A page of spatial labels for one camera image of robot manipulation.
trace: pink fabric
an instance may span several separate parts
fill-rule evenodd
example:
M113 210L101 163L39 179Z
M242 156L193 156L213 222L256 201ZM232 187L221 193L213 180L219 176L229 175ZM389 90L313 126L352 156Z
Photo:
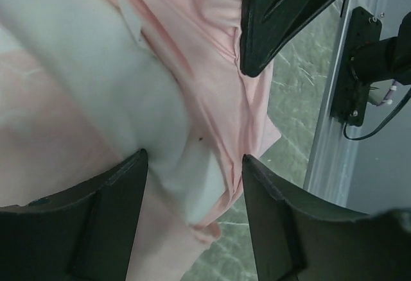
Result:
M242 194L242 156L259 157L280 137L267 116L273 65L256 79L240 72L241 0L129 1L145 19L143 34L173 72L191 115L220 157L227 192L198 225L202 228Z
M26 205L121 162L27 52L0 55L0 84L0 207ZM127 280L178 281L219 236L216 225L188 227L146 189Z
M127 280L178 281L219 238L215 220L243 191L243 154L260 156L280 137L267 116L272 64L256 79L240 72L241 0L129 1L144 19L152 49L178 81L196 128L213 142L227 182L227 192L195 229L144 193ZM0 112L8 115L0 121L0 168L10 177L0 188L28 182L0 205L64 190L121 161L30 56L3 55L0 68L7 83L1 97L8 100Z

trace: metal mount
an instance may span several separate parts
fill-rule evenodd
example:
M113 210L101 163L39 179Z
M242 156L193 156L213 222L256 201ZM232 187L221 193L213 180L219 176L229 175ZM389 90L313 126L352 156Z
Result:
M371 85L359 81L352 62L356 49L380 40L381 29L381 21L365 9L353 10L331 105L331 116L341 123L363 124Z

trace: wrinkled fabric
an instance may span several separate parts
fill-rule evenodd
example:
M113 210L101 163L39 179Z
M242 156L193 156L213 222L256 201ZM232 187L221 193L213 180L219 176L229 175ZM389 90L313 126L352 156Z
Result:
M119 8L133 31L130 10L121 0L108 1ZM142 31L151 49L179 84L194 130L212 142L227 186L195 226L188 226L158 194L145 190L127 280L178 281L219 238L215 220L242 193L243 154L259 157L279 138L267 117L272 64L256 79L240 72L241 0L127 1L142 18ZM3 55L0 62L0 75L9 81L10 89L10 102L3 104L2 114L9 118L13 113L25 114L7 119L0 130L0 149L8 154L0 168L9 169L10 181L30 180L33 173L41 174L37 178L57 177L52 186L40 179L27 183L30 196L35 189L35 198L39 198L80 183L123 159L31 56L13 52ZM25 64L30 68L20 70ZM33 74L38 77L27 78ZM31 85L29 93L13 93L24 87L23 82L42 77L47 80L39 82L41 87ZM7 185L10 181L2 181L6 185L1 188L12 188L13 184ZM17 203L18 199L6 200Z
M118 0L109 0L119 6ZM207 226L242 194L244 154L261 156L279 132L267 116L272 63L256 79L240 71L241 0L129 0L142 32L173 72L191 115L214 142L227 192L198 225Z

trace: gray wall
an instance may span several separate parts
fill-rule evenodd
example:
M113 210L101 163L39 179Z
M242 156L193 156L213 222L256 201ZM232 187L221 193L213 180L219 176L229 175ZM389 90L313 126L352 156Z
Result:
M385 0L381 38L398 34L411 0ZM391 112L410 87L399 87L392 106L369 105L362 134ZM380 133L361 141L347 207L373 213L393 207L411 208L411 102Z

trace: white fabric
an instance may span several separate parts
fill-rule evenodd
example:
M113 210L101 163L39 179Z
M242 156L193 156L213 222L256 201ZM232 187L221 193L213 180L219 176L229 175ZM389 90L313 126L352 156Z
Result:
M126 25L105 0L0 0L0 22L123 157L147 149L148 187L171 196L186 222L195 224L225 191L223 175L213 151L193 129L172 75L135 41L139 19L130 17L136 18ZM0 51L19 47L4 32L0 45Z

